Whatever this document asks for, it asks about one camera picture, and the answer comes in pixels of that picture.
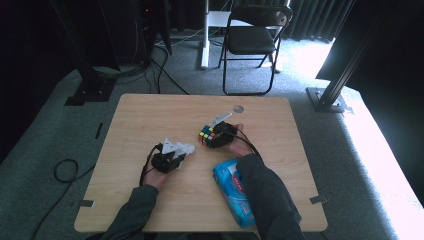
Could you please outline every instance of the floor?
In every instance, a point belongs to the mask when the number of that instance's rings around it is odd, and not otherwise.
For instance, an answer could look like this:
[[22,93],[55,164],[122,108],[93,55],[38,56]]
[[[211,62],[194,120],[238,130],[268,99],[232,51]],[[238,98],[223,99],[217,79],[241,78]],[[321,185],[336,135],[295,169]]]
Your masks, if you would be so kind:
[[[108,102],[64,106],[81,81],[77,71],[56,86],[31,127],[0,166],[0,239],[84,239],[93,234],[74,230],[78,213],[75,202],[84,197],[89,169],[96,163],[122,94],[156,94],[159,88],[161,94],[223,95],[222,69],[213,67],[220,47],[211,45],[210,67],[203,70],[201,41],[174,39],[173,43],[173,55],[168,56],[160,48],[155,48],[152,55],[166,73],[152,64],[135,75],[121,74]],[[341,96],[348,106],[343,114],[316,112],[306,94],[307,87],[328,85],[328,81],[315,79],[315,74],[330,47],[331,44],[320,41],[284,41],[280,56],[282,72],[265,96],[289,99],[318,192],[329,200],[323,204],[328,228],[306,235],[310,240],[416,239],[422,235],[422,205],[361,93],[348,87],[343,89]],[[269,69],[252,70],[246,66],[231,66],[232,73],[241,72],[236,68],[246,68],[243,71],[247,74],[229,79],[243,81],[243,89],[262,87],[264,83],[256,80],[269,74]],[[122,68],[129,71],[134,67]],[[98,70],[114,74],[110,69]],[[103,124],[100,132],[99,123]],[[77,174],[87,170],[88,174],[72,184],[58,182],[53,171],[63,159],[75,159]],[[58,175],[69,179],[75,168],[62,166]]]

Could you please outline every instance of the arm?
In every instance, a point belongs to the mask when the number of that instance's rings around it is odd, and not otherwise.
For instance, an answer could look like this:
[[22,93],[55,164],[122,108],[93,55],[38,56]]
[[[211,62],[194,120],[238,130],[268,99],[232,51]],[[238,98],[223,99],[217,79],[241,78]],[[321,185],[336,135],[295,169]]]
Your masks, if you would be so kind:
[[150,160],[145,167],[147,172],[140,180],[142,186],[133,189],[130,199],[121,207],[102,240],[143,239],[141,230],[150,219],[156,197],[169,177],[169,174],[154,169]]
[[150,218],[158,193],[151,185],[134,188],[101,239],[143,239],[140,232]]
[[[237,136],[247,140],[241,134],[243,125],[235,127],[239,130]],[[243,140],[235,138],[227,149],[239,158],[237,170],[243,178],[261,239],[306,239],[299,226],[301,216],[280,177]]]

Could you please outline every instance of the cable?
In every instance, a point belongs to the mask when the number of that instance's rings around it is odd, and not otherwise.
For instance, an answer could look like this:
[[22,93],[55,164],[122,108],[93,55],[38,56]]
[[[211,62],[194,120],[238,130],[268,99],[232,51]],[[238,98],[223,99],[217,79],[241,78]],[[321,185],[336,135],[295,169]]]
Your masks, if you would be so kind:
[[143,77],[144,77],[144,78],[146,78],[146,72],[144,72],[142,76],[137,77],[137,78],[135,78],[135,79],[128,80],[127,82],[118,82],[118,81],[117,81],[115,84],[116,84],[116,85],[129,84],[129,83],[132,83],[132,82],[138,81],[139,79],[141,79],[141,78],[143,78]]
[[134,23],[135,23],[135,49],[134,49],[133,58],[131,60],[131,63],[134,63],[135,56],[137,55],[137,52],[138,52],[138,23],[137,23],[138,13],[136,11],[137,7],[136,7],[136,4],[134,3],[134,0],[131,0],[131,6],[133,10],[132,12],[133,12]]
[[259,154],[259,151],[256,149],[256,147],[249,141],[249,139],[247,138],[247,136],[242,132],[242,131],[240,131],[240,129],[237,129],[237,131],[239,131],[241,134],[243,134],[243,136],[246,138],[246,139],[244,139],[244,138],[242,138],[242,137],[239,137],[239,136],[237,136],[236,134],[233,134],[233,133],[230,133],[230,132],[227,132],[227,131],[223,131],[223,133],[226,133],[226,134],[228,134],[228,135],[231,135],[231,136],[233,136],[233,137],[236,137],[236,138],[238,138],[238,139],[240,139],[240,140],[242,140],[243,142],[245,142],[247,145],[249,145],[249,147],[253,150],[253,152],[255,152],[255,154],[256,155],[258,155],[258,157],[260,157],[260,158],[262,158],[261,157],[261,155]]
[[[72,176],[71,179],[69,180],[63,180],[61,179],[58,174],[57,174],[57,170],[58,168],[66,162],[71,162],[75,165],[75,170],[74,170],[74,175]],[[53,211],[53,209],[59,204],[59,202],[63,199],[63,197],[66,195],[66,193],[68,192],[69,188],[72,186],[72,183],[74,183],[75,181],[79,180],[80,178],[84,177],[85,175],[87,175],[89,172],[91,172],[94,167],[96,165],[93,165],[92,167],[90,167],[88,170],[86,170],[85,172],[83,172],[80,176],[77,176],[78,170],[79,170],[79,165],[78,162],[73,160],[73,159],[64,159],[60,162],[58,162],[55,167],[54,167],[54,178],[56,179],[56,181],[60,182],[60,183],[68,183],[68,186],[65,188],[65,190],[63,191],[62,195],[56,200],[56,202],[50,207],[50,209],[46,212],[46,214],[44,214],[43,218],[41,219],[41,221],[38,223],[37,227],[35,228],[32,236],[31,236],[31,240],[34,240],[35,237],[37,236],[38,231],[40,230],[41,225],[43,224],[43,222],[46,220],[46,218],[49,216],[49,214]]]
[[153,71],[153,83],[155,84],[155,87],[156,87],[156,91],[159,93],[160,92],[160,90],[159,90],[159,86],[158,86],[158,84],[157,84],[157,82],[156,82],[156,71],[155,71],[155,68],[153,67],[153,65],[151,65],[152,66],[152,71]]
[[329,240],[329,239],[327,238],[327,236],[325,235],[324,231],[321,231],[321,236],[322,236],[325,240]]
[[[224,5],[221,7],[221,9],[219,10],[220,12],[222,12],[222,11],[224,11],[224,8],[228,5],[228,3],[229,2],[231,2],[231,4],[229,5],[229,10],[228,11],[231,11],[232,10],[232,8],[233,8],[233,4],[234,4],[234,0],[227,0],[225,3],[224,3]],[[213,33],[211,33],[211,34],[209,34],[209,37],[211,37],[211,36],[213,36],[215,33],[217,33],[218,31],[220,31],[220,29],[221,29],[221,27],[219,27],[215,32],[213,32]],[[184,42],[184,41],[187,41],[187,40],[203,40],[203,36],[200,36],[200,35],[198,35],[201,31],[203,31],[204,30],[204,28],[202,28],[202,29],[200,29],[200,30],[198,30],[197,32],[195,32],[194,34],[192,34],[192,35],[190,35],[190,36],[186,36],[186,37],[181,37],[181,38],[179,38],[179,37],[172,37],[171,38],[171,40],[172,39],[177,39],[177,40],[180,40],[179,42],[177,42],[177,43],[175,43],[175,44],[172,44],[171,46],[176,46],[176,45],[178,45],[178,44],[180,44],[180,43],[182,43],[182,42]],[[155,44],[156,46],[161,46],[161,47],[163,47],[164,45],[163,45],[163,40],[161,40],[161,41],[159,41],[158,43],[156,43]]]
[[161,150],[161,146],[162,144],[158,144],[158,145],[155,145],[153,148],[152,148],[152,150],[150,150],[150,153],[149,153],[149,155],[147,155],[147,160],[146,160],[146,163],[144,164],[144,166],[143,166],[143,170],[141,171],[141,176],[140,176],[140,182],[139,182],[139,186],[142,186],[143,185],[143,183],[144,183],[144,177],[146,177],[146,175],[149,173],[149,172],[151,172],[153,169],[156,169],[155,167],[153,167],[153,165],[152,165],[152,168],[150,168],[149,170],[147,170],[147,167],[149,166],[149,162],[152,160],[152,154],[153,154],[153,152],[157,149],[157,150],[159,150],[159,152],[161,152],[162,150]]
[[147,77],[147,74],[144,74],[144,78],[146,79],[147,83],[149,84],[149,94],[152,93],[152,83],[150,82],[149,78]]
[[145,67],[142,64],[138,64],[134,69],[130,69],[125,72],[117,72],[117,73],[106,73],[99,70],[94,69],[94,71],[100,76],[104,78],[121,78],[121,77],[134,77],[139,75],[140,73],[145,72]]
[[168,78],[181,90],[181,91],[183,91],[185,94],[187,94],[187,95],[190,95],[186,90],[184,90],[166,71],[165,71],[165,69],[164,69],[164,66],[165,66],[165,64],[166,64],[166,62],[168,61],[168,52],[165,50],[165,49],[163,49],[163,48],[161,48],[161,47],[158,47],[158,46],[155,46],[156,48],[158,48],[158,49],[160,49],[160,50],[162,50],[163,52],[164,52],[164,54],[165,54],[165,60],[164,60],[164,63],[163,63],[163,65],[162,66],[160,66],[153,58],[151,58],[151,60],[152,60],[152,62],[154,63],[154,64],[156,64],[159,68],[160,68],[160,72],[159,72],[159,76],[158,76],[158,81],[157,81],[157,88],[158,88],[158,93],[160,94],[160,83],[159,83],[159,81],[160,81],[160,76],[161,76],[161,74],[162,74],[162,72],[164,72],[167,76],[168,76]]

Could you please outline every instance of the black chair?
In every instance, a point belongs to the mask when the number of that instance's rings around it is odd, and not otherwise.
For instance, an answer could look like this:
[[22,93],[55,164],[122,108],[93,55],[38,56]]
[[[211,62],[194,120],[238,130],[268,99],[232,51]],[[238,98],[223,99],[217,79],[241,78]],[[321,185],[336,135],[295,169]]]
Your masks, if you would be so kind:
[[[265,95],[271,88],[274,80],[275,66],[280,50],[282,33],[288,26],[293,12],[287,6],[280,5],[241,5],[235,8],[228,18],[227,28],[222,44],[221,61],[224,61],[224,76],[222,89],[227,95]],[[246,26],[234,25],[238,20],[247,23]],[[228,58],[227,52],[234,55],[265,55],[263,58]],[[271,79],[269,87],[264,92],[241,92],[230,93],[226,89],[227,61],[229,60],[262,60],[258,68],[262,66],[265,59],[269,57],[272,62]]]

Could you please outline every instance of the black cable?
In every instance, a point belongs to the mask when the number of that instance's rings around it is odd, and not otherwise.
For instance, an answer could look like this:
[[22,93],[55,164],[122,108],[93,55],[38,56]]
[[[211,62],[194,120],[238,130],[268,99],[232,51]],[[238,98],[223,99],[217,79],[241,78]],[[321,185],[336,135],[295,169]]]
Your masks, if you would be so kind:
[[131,9],[133,10],[133,17],[134,17],[134,25],[135,25],[135,49],[134,49],[134,54],[133,54],[133,58],[131,60],[131,63],[134,63],[134,59],[135,56],[137,55],[138,52],[138,23],[137,23],[137,16],[138,16],[138,12],[137,12],[137,7],[136,4],[134,2],[134,0],[131,0]]
[[222,42],[221,41],[217,41],[217,40],[209,40],[209,42],[214,45],[214,46],[218,46],[218,47],[222,47]]
[[161,48],[161,47],[158,47],[158,46],[155,46],[156,48],[158,48],[158,49],[160,49],[160,50],[162,50],[164,53],[165,53],[165,60],[164,60],[164,63],[163,63],[163,65],[162,66],[160,66],[153,58],[151,59],[152,60],[152,62],[154,63],[154,64],[156,64],[159,68],[160,68],[160,72],[159,72],[159,76],[158,76],[158,82],[157,82],[157,87],[158,87],[158,93],[160,94],[160,83],[159,83],[159,81],[160,81],[160,76],[161,76],[161,74],[162,74],[162,72],[164,72],[167,76],[168,76],[168,78],[175,84],[175,86],[177,86],[181,91],[183,91],[185,94],[187,94],[187,95],[190,95],[186,90],[184,90],[166,71],[165,71],[165,69],[164,69],[164,67],[165,67],[165,64],[166,64],[166,62],[168,61],[168,52],[165,50],[165,49],[163,49],[163,48]]
[[151,66],[152,66],[152,70],[153,70],[153,83],[155,84],[156,91],[159,93],[160,92],[159,91],[159,86],[158,86],[158,83],[156,81],[156,70],[155,70],[153,64]]
[[[222,34],[221,33],[218,33],[219,31],[221,31],[221,29],[222,29],[222,27],[219,27],[216,31],[214,31],[213,33],[210,33],[208,35],[209,36],[209,41],[210,42],[215,42],[216,43],[215,45],[218,45],[218,46],[221,43],[219,41],[212,40],[211,38],[222,37]],[[176,45],[178,45],[180,43],[183,43],[184,41],[203,41],[203,40],[204,40],[204,34],[203,35],[199,35],[197,33],[194,34],[193,36],[188,36],[188,37],[172,37],[171,38],[171,41],[178,41],[178,42],[175,43],[175,44],[172,44],[171,46],[176,46]],[[155,46],[156,47],[164,47],[165,45],[163,45],[162,42],[163,42],[162,40],[157,41],[155,43]]]
[[141,78],[146,78],[146,72],[144,72],[143,73],[143,76],[140,76],[140,77],[137,77],[137,78],[135,78],[135,79],[132,79],[132,80],[129,80],[129,81],[127,81],[127,82],[116,82],[115,84],[116,85],[124,85],[124,84],[129,84],[129,83],[132,83],[132,82],[135,82],[135,81],[138,81],[139,79],[141,79]]
[[[71,162],[75,165],[75,170],[74,170],[74,175],[72,176],[72,178],[70,179],[61,179],[58,174],[57,174],[57,170],[58,168],[65,162]],[[83,172],[80,176],[77,176],[78,170],[79,170],[79,165],[78,162],[73,160],[73,159],[64,159],[60,162],[58,162],[55,167],[54,167],[54,178],[56,179],[56,181],[60,182],[60,183],[68,183],[68,186],[66,186],[65,190],[63,191],[62,195],[56,200],[56,202],[50,207],[50,209],[46,212],[46,214],[44,214],[43,218],[41,219],[41,221],[38,223],[37,227],[35,228],[31,239],[34,240],[35,237],[37,236],[38,231],[40,230],[41,225],[43,224],[43,222],[46,220],[46,218],[49,216],[49,214],[53,211],[53,209],[59,204],[59,202],[63,199],[63,197],[66,195],[66,193],[68,192],[69,188],[72,186],[72,183],[74,183],[75,181],[79,180],[80,178],[84,177],[85,175],[87,175],[87,173],[91,172],[94,167],[96,165],[93,165],[92,167],[90,167],[87,171]]]
[[152,83],[150,82],[150,79],[147,77],[147,75],[146,75],[146,81],[149,83],[149,93],[151,94],[152,93]]
[[329,239],[327,238],[327,236],[324,234],[324,231],[321,231],[321,236],[322,236],[325,240],[329,240]]
[[241,134],[243,134],[243,136],[246,138],[246,139],[244,139],[244,138],[242,138],[242,137],[239,137],[239,136],[237,136],[236,134],[233,134],[233,133],[230,133],[230,132],[227,132],[227,131],[224,131],[223,133],[226,133],[226,134],[228,134],[228,135],[231,135],[231,136],[233,136],[233,137],[236,137],[236,138],[238,138],[238,139],[240,139],[240,140],[242,140],[243,142],[245,142],[247,145],[249,145],[249,147],[253,150],[253,152],[256,154],[256,155],[258,155],[258,157],[260,157],[260,158],[262,158],[261,157],[261,155],[259,154],[259,151],[256,149],[256,147],[249,141],[249,139],[247,138],[247,136],[242,132],[242,131],[240,131],[240,129],[237,129],[237,131],[239,131]]
[[106,73],[99,70],[94,70],[100,77],[103,77],[105,81],[107,81],[109,78],[116,79],[121,77],[133,77],[137,76],[140,73],[143,73],[145,71],[145,67],[140,63],[139,66],[136,66],[133,69],[130,69],[125,72],[117,72],[117,73]]
[[150,168],[149,170],[146,171],[146,174],[148,174],[149,172],[151,172],[153,169],[155,169],[154,167]]

